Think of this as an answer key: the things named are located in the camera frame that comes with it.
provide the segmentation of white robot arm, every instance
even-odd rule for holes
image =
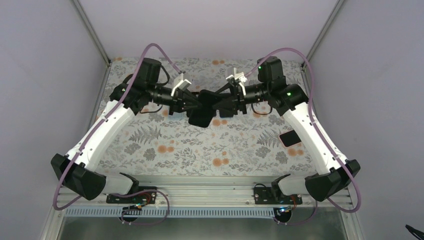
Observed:
[[[194,95],[187,91],[191,84],[187,74],[181,73],[174,80],[173,88],[157,84],[162,64],[154,59],[145,58],[137,79],[122,103],[119,99],[127,89],[126,81],[115,87],[110,101],[85,136],[65,155],[56,154],[51,165],[58,179],[69,164],[72,164],[63,181],[63,185],[77,194],[92,200],[99,194],[125,195],[138,189],[138,181],[121,174],[99,174],[96,168],[106,148],[121,129],[139,113],[149,102],[169,106],[169,114],[198,108],[200,105]]]
[[[232,96],[220,101],[214,107],[233,114],[237,114],[238,111],[246,114],[246,105],[267,101],[293,127],[311,155],[316,174],[311,176],[287,174],[277,178],[271,183],[271,191],[277,201],[284,196],[308,194],[322,202],[347,187],[350,183],[349,176],[329,151],[313,125],[319,128],[323,138],[353,176],[361,169],[358,161],[347,159],[331,141],[318,120],[311,122],[308,113],[309,99],[299,85],[286,84],[281,61],[277,57],[269,57],[258,68],[257,78],[262,83],[244,86],[246,81],[243,72],[237,73],[237,69],[231,68],[226,78],[229,83],[218,92],[230,89]]]

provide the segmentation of floral tablecloth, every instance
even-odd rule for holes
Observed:
[[[171,65],[159,59],[171,75],[177,76]],[[181,70],[190,74],[190,91],[216,91],[225,81],[229,67],[247,73],[256,65],[255,60],[173,58]],[[116,85],[132,74],[137,58],[118,57],[111,71],[100,104],[100,115]],[[289,84],[304,88],[300,64],[283,61],[283,70]],[[257,73],[248,78],[248,84],[259,83]],[[159,82],[165,82],[161,73]],[[159,107],[150,103],[143,111]],[[259,113],[268,113],[266,103],[255,105]],[[302,143],[290,148],[279,141],[279,134],[292,128],[276,111],[263,116],[253,113],[250,106],[246,115],[213,119],[208,128],[188,124],[185,114],[168,115],[164,107],[158,113],[138,114],[117,135],[100,161],[100,171],[133,175],[168,176],[281,176],[286,173],[306,174],[314,171],[309,153]]]

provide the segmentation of black cable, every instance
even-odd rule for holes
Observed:
[[[163,107],[164,107],[163,105],[160,105],[159,109],[154,110],[154,111],[143,111],[142,112],[143,109],[141,109],[140,114],[155,114],[155,113],[159,112]]]
[[[166,82],[162,82],[162,83],[155,83],[155,85],[156,86],[158,86],[158,87],[163,87],[163,86],[165,86],[165,85],[167,85],[169,82],[170,82],[170,78],[171,78],[171,76],[170,76],[170,74],[165,70],[165,68],[164,68],[164,66],[163,65],[160,65],[160,68],[165,72],[165,75],[166,75]]]
[[[268,113],[259,113],[259,112],[256,112],[256,111],[255,111],[255,109],[254,109],[254,107],[253,107],[253,103],[252,103],[250,106],[251,106],[251,108],[252,108],[253,112],[254,112],[255,114],[257,114],[257,115],[263,115],[263,116],[266,116],[266,115],[269,115],[269,114],[271,114],[271,113],[273,112],[273,108],[272,108],[272,107],[271,107],[271,109],[269,110],[269,112],[268,112]]]
[[[262,187],[264,187],[264,188],[267,188],[267,186],[265,186],[264,184],[262,184],[262,183],[258,183],[258,184],[256,184],[253,188],[256,188],[256,186],[262,186]]]
[[[128,81],[131,79],[132,76],[133,76],[132,73],[130,75],[126,76],[126,78],[123,80],[123,83],[124,84],[128,83]]]

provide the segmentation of metal base plate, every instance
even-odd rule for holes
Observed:
[[[254,204],[256,205],[294,205],[293,199],[296,201],[297,205],[301,205],[303,203],[302,197],[298,197],[297,195],[285,196],[281,199],[280,202],[278,202],[271,194],[270,187],[255,187],[253,189],[253,196]]]
[[[149,190],[149,189],[157,190],[158,188],[155,186],[139,186],[137,192],[143,191],[143,190]],[[149,204],[156,203],[156,194],[152,196],[152,193],[153,192],[147,192],[147,194],[150,195]],[[147,200],[146,200],[145,194],[134,196],[134,197],[118,197],[118,196],[108,195],[106,198],[106,203],[108,204],[141,204],[146,201]]]

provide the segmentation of white wall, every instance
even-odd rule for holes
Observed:
[[[171,57],[256,59],[283,47],[306,55],[337,0],[80,2],[112,58],[138,57],[154,42]]]
[[[424,231],[424,2],[348,0],[313,56],[316,107],[357,159],[366,239]]]
[[[50,160],[87,129],[105,64],[69,0],[2,1],[0,33],[0,238],[39,239]]]

